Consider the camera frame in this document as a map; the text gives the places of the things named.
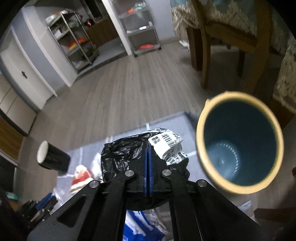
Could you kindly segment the black plastic bag with label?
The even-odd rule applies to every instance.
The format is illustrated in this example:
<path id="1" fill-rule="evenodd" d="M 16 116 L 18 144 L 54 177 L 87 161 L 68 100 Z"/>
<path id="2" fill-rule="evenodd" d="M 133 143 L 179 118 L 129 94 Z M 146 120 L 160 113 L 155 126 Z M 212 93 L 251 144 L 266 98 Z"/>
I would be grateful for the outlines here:
<path id="1" fill-rule="evenodd" d="M 156 128 L 138 135 L 106 143 L 101 152 L 101 169 L 104 182 L 111 181 L 119 172 L 129 168 L 130 161 L 139 160 L 151 146 L 156 155 L 169 167 L 187 168 L 189 158 L 183 152 L 183 139 L 166 128 Z"/>

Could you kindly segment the blue and white plastic bag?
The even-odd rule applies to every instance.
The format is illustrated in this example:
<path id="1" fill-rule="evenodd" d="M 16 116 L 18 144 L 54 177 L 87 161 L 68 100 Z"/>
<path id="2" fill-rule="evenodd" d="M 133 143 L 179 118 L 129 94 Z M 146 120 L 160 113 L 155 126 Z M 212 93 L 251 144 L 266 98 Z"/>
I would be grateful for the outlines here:
<path id="1" fill-rule="evenodd" d="M 122 240 L 166 240 L 169 234 L 154 209 L 126 211 Z"/>

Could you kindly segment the red and white snack wrapper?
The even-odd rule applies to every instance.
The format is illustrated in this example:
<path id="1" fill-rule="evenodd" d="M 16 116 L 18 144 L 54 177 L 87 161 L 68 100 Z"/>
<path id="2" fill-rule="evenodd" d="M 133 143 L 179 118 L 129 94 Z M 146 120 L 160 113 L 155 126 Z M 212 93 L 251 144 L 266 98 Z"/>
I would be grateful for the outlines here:
<path id="1" fill-rule="evenodd" d="M 74 172 L 74 177 L 70 186 L 70 193 L 79 192 L 89 182 L 93 181 L 92 171 L 83 165 L 78 165 Z"/>

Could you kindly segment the teal trash bin yellow rim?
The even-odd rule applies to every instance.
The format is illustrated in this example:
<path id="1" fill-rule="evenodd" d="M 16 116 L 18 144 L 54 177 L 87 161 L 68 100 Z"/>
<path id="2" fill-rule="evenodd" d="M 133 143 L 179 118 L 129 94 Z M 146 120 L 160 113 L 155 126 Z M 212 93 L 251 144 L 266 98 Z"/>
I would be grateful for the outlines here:
<path id="1" fill-rule="evenodd" d="M 259 99 L 226 91 L 207 99 L 196 127 L 201 166 L 219 188 L 252 194 L 278 174 L 283 134 L 273 112 Z"/>

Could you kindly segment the grey checked table cloth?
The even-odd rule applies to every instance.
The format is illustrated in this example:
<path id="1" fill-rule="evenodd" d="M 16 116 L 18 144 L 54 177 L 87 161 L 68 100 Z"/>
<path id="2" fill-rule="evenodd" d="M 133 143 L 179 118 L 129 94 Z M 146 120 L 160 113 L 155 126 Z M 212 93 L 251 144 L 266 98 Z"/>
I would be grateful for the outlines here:
<path id="1" fill-rule="evenodd" d="M 261 227 L 208 181 L 194 127 L 181 113 L 68 153 L 62 205 L 28 240 L 267 240 Z M 191 136 L 186 141 L 185 134 Z"/>

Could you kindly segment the black mug white inside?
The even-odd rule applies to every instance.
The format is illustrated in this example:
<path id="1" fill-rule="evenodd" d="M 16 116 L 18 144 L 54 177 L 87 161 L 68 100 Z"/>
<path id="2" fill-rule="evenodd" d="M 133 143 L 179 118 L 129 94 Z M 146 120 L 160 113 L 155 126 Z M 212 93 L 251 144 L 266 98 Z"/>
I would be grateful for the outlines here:
<path id="1" fill-rule="evenodd" d="M 47 141 L 41 142 L 37 151 L 38 164 L 49 170 L 56 170 L 66 173 L 70 164 L 70 156 L 48 143 Z"/>

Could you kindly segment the white power strip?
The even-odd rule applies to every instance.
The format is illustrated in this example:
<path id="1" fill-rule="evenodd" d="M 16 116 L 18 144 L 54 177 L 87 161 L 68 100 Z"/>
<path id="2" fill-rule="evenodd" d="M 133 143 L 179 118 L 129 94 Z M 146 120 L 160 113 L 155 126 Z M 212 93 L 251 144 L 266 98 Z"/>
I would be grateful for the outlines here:
<path id="1" fill-rule="evenodd" d="M 182 45 L 183 48 L 189 49 L 189 43 L 185 40 L 179 40 L 179 43 Z"/>

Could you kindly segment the wooden chair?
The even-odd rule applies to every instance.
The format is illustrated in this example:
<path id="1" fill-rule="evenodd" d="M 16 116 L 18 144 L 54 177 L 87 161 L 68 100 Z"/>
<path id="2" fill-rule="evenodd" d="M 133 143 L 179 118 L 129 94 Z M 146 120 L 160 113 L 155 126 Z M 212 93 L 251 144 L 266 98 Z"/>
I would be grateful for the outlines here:
<path id="1" fill-rule="evenodd" d="M 254 55 L 253 65 L 248 75 L 244 92 L 253 94 L 257 82 L 262 76 L 269 56 L 269 43 L 271 35 L 271 7 L 267 1 L 255 1 L 257 36 L 247 34 L 242 30 L 217 21 L 207 21 L 204 8 L 199 1 L 192 1 L 197 14 L 199 27 L 197 28 L 198 40 L 202 45 L 198 47 L 202 57 L 197 60 L 197 69 L 202 72 L 201 87 L 205 89 L 208 85 L 210 67 L 210 38 L 214 37 L 224 43 L 237 47 L 241 54 L 239 62 L 242 63 L 244 53 Z"/>

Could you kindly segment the grey rolling storage cart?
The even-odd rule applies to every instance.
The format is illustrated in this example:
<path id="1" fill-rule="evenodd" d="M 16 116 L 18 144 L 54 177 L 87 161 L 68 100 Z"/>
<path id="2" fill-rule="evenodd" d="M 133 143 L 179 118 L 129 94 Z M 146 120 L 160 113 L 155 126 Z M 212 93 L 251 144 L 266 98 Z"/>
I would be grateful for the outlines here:
<path id="1" fill-rule="evenodd" d="M 154 20 L 146 1 L 112 1 L 134 57 L 161 50 Z"/>

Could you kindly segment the lace patterned tablecloth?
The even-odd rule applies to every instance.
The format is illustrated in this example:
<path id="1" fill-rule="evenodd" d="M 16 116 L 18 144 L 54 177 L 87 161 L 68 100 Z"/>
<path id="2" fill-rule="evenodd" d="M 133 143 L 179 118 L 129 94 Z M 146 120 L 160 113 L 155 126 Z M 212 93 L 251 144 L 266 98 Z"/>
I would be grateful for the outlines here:
<path id="1" fill-rule="evenodd" d="M 207 23 L 219 23 L 259 36 L 258 23 L 263 15 L 256 11 L 258 1 L 198 1 Z M 186 27 L 201 27 L 193 1 L 171 1 L 171 17 L 175 34 L 187 39 Z M 271 14 L 270 46 L 284 56 L 273 98 L 295 113 L 295 37 L 283 18 L 271 6 L 263 7 Z"/>

